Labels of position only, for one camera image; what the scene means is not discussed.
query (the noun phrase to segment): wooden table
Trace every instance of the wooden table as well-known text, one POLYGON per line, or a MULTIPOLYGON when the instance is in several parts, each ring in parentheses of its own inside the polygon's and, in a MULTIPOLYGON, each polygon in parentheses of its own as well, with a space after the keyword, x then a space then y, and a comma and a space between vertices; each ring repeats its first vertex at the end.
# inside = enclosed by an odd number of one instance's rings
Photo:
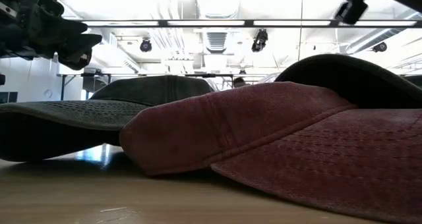
POLYGON ((374 223, 285 202, 211 171, 150 179, 103 145, 0 161, 0 223, 374 223))

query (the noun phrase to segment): baseball cap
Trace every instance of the baseball cap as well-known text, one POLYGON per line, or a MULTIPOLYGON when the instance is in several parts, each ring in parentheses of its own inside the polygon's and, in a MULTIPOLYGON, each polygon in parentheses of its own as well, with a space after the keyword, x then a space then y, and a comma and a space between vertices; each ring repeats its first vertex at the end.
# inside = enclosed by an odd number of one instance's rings
POLYGON ((328 88, 275 82, 145 109, 120 141, 147 175, 211 168, 306 206, 420 223, 421 117, 422 109, 360 109, 328 88))
POLYGON ((201 79, 152 76, 116 80, 86 101, 0 105, 0 159, 32 161, 103 143, 119 145, 119 131, 139 111, 213 91, 201 79))
POLYGON ((368 61, 315 55, 292 64, 275 82, 330 88, 360 108, 422 108, 422 89, 368 61))

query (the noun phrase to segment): gray baseball cap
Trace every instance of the gray baseball cap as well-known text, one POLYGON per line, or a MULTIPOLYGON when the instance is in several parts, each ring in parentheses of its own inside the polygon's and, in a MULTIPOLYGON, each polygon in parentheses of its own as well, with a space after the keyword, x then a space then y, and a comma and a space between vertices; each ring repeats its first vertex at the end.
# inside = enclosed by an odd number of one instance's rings
POLYGON ((86 101, 2 104, 0 159, 34 161, 103 143, 119 146, 119 131, 140 111, 213 91, 202 79, 153 76, 117 80, 86 101))

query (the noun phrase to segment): cap brim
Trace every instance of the cap brim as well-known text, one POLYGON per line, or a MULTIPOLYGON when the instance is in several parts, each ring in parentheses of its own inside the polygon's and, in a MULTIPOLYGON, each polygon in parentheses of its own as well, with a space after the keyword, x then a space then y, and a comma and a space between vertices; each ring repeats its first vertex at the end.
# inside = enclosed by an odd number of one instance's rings
POLYGON ((307 206, 422 222, 421 110, 352 109, 211 168, 307 206))
POLYGON ((0 159, 32 161, 103 143, 148 106, 125 101, 43 101, 0 105, 0 159))
POLYGON ((345 55, 308 57, 275 81, 329 88, 360 108, 422 107, 422 89, 378 65, 345 55))

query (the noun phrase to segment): white ceiling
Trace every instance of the white ceiling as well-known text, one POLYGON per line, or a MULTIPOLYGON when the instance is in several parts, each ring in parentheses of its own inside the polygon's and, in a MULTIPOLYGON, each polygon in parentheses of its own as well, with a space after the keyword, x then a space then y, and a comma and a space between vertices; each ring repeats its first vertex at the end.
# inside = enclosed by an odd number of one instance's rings
MULTIPOLYGON (((240 2, 238 18, 246 19, 331 19, 342 0, 209 0, 216 9, 229 6, 232 2, 240 2)), ((199 18, 197 0, 61 0, 67 6, 65 17, 80 17, 85 20, 143 20, 152 18, 199 18)), ((369 9, 364 19, 388 20, 395 19, 408 10, 407 7, 393 0, 366 0, 369 9)), ((257 29, 227 29, 233 37, 227 42, 227 51, 230 54, 226 59, 221 55, 203 57, 204 50, 201 29, 110 29, 102 30, 103 36, 109 33, 117 36, 118 46, 132 58, 144 72, 167 71, 178 72, 179 68, 198 68, 205 64, 201 71, 220 71, 221 73, 238 72, 240 65, 247 68, 248 73, 264 73, 281 71, 296 62, 298 59, 321 53, 337 53, 339 47, 348 45, 372 32, 374 29, 329 29, 329 28, 278 28, 267 29, 269 40, 267 47, 260 53, 252 53, 251 45, 257 29), (142 53, 139 50, 143 38, 161 34, 163 39, 170 41, 183 39, 183 49, 180 47, 158 47, 156 37, 152 38, 153 50, 142 53), (176 51, 183 50, 180 58, 189 58, 192 61, 172 61, 177 56, 176 51), (221 66, 212 65, 213 62, 226 63, 221 66)), ((419 54, 415 43, 404 46, 406 43, 422 37, 422 30, 406 30, 386 40, 389 50, 385 53, 364 51, 355 55, 385 67, 394 68, 403 59, 419 54)))

